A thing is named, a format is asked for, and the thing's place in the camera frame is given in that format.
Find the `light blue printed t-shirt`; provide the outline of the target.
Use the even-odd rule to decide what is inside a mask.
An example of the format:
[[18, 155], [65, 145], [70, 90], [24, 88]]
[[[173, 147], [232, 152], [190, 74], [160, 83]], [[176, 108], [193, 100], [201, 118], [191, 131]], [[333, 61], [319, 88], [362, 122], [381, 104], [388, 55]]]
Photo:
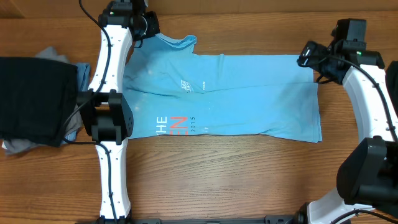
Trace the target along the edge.
[[133, 51], [123, 93], [134, 138], [265, 134], [320, 142], [318, 86], [296, 55], [197, 55], [159, 34]]

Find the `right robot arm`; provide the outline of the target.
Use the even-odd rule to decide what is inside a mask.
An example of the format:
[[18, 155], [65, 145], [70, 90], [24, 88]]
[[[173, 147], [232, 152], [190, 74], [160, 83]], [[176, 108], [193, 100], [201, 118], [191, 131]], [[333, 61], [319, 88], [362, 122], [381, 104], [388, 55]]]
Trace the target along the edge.
[[340, 165], [336, 186], [285, 223], [349, 223], [366, 213], [397, 222], [397, 62], [366, 48], [366, 21], [340, 19], [328, 46], [307, 42], [297, 63], [317, 83], [341, 85], [353, 106], [359, 143]]

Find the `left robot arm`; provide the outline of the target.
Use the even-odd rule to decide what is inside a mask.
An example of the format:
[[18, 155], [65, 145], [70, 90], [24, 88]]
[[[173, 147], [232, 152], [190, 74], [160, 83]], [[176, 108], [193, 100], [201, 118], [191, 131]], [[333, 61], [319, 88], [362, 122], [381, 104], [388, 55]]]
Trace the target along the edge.
[[126, 183], [126, 150], [134, 118], [123, 91], [124, 68], [135, 42], [160, 32], [146, 0], [110, 1], [95, 23], [101, 29], [96, 70], [77, 105], [99, 158], [101, 208], [97, 223], [132, 223]]

